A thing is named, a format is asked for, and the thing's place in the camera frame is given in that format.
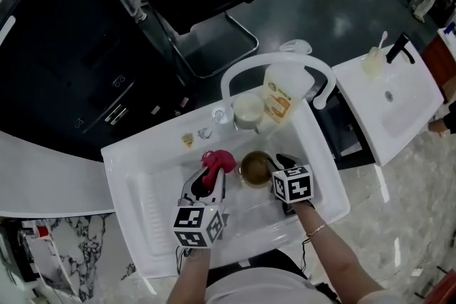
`gooseneck faucet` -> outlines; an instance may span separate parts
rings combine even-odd
[[[323,92],[313,99],[313,106],[316,109],[324,109],[326,101],[336,86],[336,75],[332,69],[323,61],[309,55],[303,55],[294,52],[276,52],[276,53],[263,53],[255,55],[245,60],[238,62],[229,68],[222,77],[221,89],[222,98],[224,101],[224,115],[223,118],[217,121],[218,125],[234,125],[234,113],[230,103],[229,83],[234,76],[248,70],[263,65],[270,65],[272,63],[297,63],[299,65],[314,68],[323,73],[328,79],[326,87]]]
[[[408,52],[405,48],[405,45],[408,43],[409,40],[409,37],[405,33],[402,33],[399,36],[398,40],[394,43],[390,51],[386,54],[386,62],[392,63],[396,56],[399,54],[399,52],[403,51],[407,55],[410,63],[414,64],[415,59],[412,57],[410,52]]]

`marble surface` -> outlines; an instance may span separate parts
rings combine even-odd
[[[102,298],[135,272],[115,214],[45,222],[53,243],[48,244],[55,247],[63,273],[79,301]]]
[[[27,237],[27,242],[35,265],[46,285],[67,295],[74,295],[70,280],[61,268],[60,257],[52,242],[44,239],[33,240],[30,237]]]

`plastic bottle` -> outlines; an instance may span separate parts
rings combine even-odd
[[[285,121],[314,85],[315,79],[302,65],[272,64],[264,74],[264,111],[277,123]]]

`pink sponge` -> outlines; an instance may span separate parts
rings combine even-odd
[[[236,161],[233,155],[224,150],[207,151],[202,155],[201,161],[203,166],[209,168],[207,175],[202,178],[202,183],[211,190],[214,188],[215,179],[220,167],[226,174],[233,171],[236,167]]]

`small bowl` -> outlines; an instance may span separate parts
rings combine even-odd
[[[239,168],[245,183],[254,188],[265,187],[271,179],[266,161],[271,157],[262,151],[253,151],[242,159]]]

